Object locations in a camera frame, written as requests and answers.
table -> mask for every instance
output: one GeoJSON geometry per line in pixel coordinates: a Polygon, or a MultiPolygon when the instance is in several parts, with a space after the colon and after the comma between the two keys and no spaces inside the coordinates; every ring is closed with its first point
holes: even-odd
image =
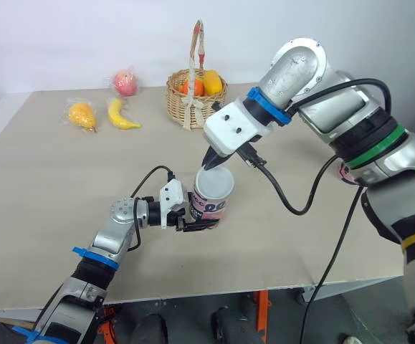
{"type": "MultiPolygon", "coordinates": [[[[231,85],[229,100],[251,85],[231,85]]],[[[143,88],[124,115],[142,123],[118,130],[107,119],[108,90],[34,92],[0,135],[0,310],[41,307],[106,220],[111,203],[129,194],[154,166],[166,164],[191,188],[208,147],[166,115],[165,89],[143,88]],[[98,133],[64,123],[68,98],[98,108],[98,133]]],[[[255,147],[298,207],[333,152],[299,118],[255,147]]],[[[218,228],[177,233],[143,230],[110,284],[107,302],[313,285],[338,240],[355,186],[327,171],[310,212],[288,212],[269,181],[234,156],[230,204],[218,228]]],[[[139,196],[156,196],[166,174],[139,196]]],[[[361,207],[327,283],[402,273],[400,247],[380,238],[361,207]]]]}

white wall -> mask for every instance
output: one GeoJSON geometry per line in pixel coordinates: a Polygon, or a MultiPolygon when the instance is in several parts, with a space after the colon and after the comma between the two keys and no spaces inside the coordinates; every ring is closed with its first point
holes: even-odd
{"type": "Polygon", "coordinates": [[[320,40],[334,68],[377,77],[415,130],[415,1],[0,0],[0,92],[103,87],[134,65],[145,85],[187,67],[204,20],[206,67],[256,82],[295,37],[320,40]]]}

banana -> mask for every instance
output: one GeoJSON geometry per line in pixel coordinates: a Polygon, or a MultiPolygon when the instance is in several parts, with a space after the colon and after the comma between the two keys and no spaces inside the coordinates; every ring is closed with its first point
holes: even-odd
{"type": "Polygon", "coordinates": [[[112,101],[108,105],[108,117],[110,119],[110,122],[115,127],[120,128],[120,129],[140,128],[142,125],[126,120],[121,115],[122,107],[123,107],[123,101],[120,98],[112,99],[112,101]]]}

apple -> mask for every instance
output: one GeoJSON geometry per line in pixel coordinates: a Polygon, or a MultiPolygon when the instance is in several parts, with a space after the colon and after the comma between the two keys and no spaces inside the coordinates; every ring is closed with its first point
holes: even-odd
{"type": "Polygon", "coordinates": [[[113,80],[115,89],[121,95],[134,95],[137,90],[137,80],[132,73],[129,73],[126,70],[123,70],[116,74],[115,79],[113,80]]]}

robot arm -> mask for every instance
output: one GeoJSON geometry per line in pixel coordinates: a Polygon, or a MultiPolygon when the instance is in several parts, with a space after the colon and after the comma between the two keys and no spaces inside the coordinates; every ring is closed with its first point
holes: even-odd
{"type": "MultiPolygon", "coordinates": [[[[113,203],[110,217],[90,246],[73,249],[82,260],[48,301],[32,331],[14,329],[27,336],[28,343],[92,343],[101,322],[99,311],[108,285],[130,250],[136,225],[140,229],[161,225],[162,228],[177,226],[178,230],[193,230],[181,218],[188,200],[179,180],[168,181],[160,190],[160,200],[125,197],[113,203]]],[[[202,229],[201,224],[193,226],[202,229]]]]}
{"type": "MultiPolygon", "coordinates": [[[[388,90],[385,110],[355,82],[337,92],[323,91],[348,81],[327,63],[319,43],[290,41],[258,87],[206,120],[210,147],[202,164],[213,168],[236,151],[244,158],[249,142],[269,135],[273,122],[288,124],[298,112],[368,187],[362,206],[378,233],[402,246],[406,296],[415,318],[415,135],[390,116],[388,90]]],[[[374,84],[386,88],[378,80],[374,84]]],[[[408,332],[415,343],[415,322],[408,332]]]]}

